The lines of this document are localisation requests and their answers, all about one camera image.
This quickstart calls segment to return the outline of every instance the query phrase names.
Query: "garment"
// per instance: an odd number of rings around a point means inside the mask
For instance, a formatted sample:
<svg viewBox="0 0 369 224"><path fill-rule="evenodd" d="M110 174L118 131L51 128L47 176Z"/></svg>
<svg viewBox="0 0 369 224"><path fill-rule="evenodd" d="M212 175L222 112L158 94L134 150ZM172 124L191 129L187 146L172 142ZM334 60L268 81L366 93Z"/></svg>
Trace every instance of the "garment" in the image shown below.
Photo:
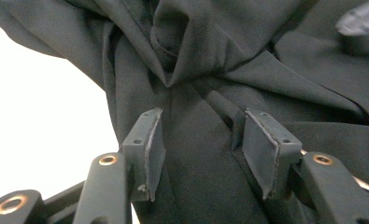
<svg viewBox="0 0 369 224"><path fill-rule="evenodd" d="M363 2L0 0L0 26L104 89L120 143L163 109L166 159L155 203L135 204L142 223L267 223L241 150L248 107L369 183L369 58L343 54L334 31Z"/></svg>

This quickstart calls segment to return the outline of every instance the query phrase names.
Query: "white surface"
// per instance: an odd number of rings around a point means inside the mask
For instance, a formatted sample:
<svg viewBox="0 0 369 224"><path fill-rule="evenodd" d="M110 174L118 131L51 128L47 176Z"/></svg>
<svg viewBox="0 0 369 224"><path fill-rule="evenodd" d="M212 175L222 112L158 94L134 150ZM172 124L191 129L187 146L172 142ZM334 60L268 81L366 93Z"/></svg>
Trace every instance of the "white surface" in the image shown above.
<svg viewBox="0 0 369 224"><path fill-rule="evenodd" d="M0 29L0 197L36 189L45 200L84 180L93 158L117 150L105 93L68 61Z"/></svg>

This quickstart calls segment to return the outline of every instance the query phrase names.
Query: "dark gray fabric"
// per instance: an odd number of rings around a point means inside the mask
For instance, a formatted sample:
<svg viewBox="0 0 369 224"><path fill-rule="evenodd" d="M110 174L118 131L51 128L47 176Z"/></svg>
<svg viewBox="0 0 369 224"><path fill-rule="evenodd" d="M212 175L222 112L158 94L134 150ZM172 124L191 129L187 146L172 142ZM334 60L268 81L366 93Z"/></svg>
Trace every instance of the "dark gray fabric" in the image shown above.
<svg viewBox="0 0 369 224"><path fill-rule="evenodd" d="M247 107L369 182L369 58L342 54L334 35L361 1L297 10L308 2L0 0L0 26L103 88L120 142L163 108L166 161L156 202L135 205L142 223L267 223L241 151Z"/></svg>

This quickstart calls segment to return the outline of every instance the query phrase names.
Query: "white background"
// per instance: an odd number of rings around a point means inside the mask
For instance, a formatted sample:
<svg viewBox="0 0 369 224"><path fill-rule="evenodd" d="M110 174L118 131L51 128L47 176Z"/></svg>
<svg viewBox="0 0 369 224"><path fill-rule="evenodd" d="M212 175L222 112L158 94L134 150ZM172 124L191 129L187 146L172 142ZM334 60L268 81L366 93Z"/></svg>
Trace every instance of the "white background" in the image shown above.
<svg viewBox="0 0 369 224"><path fill-rule="evenodd" d="M22 47L0 28L0 197L36 189L48 199L117 150L105 93L68 61Z"/></svg>

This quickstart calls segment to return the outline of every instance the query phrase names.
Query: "brass ring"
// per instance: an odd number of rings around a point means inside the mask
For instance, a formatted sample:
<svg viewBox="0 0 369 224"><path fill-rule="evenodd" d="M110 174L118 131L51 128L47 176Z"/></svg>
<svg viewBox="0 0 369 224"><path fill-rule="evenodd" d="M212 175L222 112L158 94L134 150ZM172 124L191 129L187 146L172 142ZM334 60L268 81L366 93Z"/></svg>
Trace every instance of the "brass ring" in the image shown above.
<svg viewBox="0 0 369 224"><path fill-rule="evenodd" d="M323 156L323 155L315 155L315 156L313 156L313 160L317 163L322 164L322 165L331 165L331 164L333 164L333 160L331 158Z"/></svg>
<svg viewBox="0 0 369 224"><path fill-rule="evenodd" d="M27 196L22 194L13 196L10 199L6 199L3 203L0 203L0 215L6 215L18 211L27 203L28 199L29 198ZM16 200L19 200L20 202L13 206L7 206L8 203Z"/></svg>
<svg viewBox="0 0 369 224"><path fill-rule="evenodd" d="M99 160L99 164L101 165L111 165L114 164L118 160L118 157L116 156L105 156L102 159Z"/></svg>

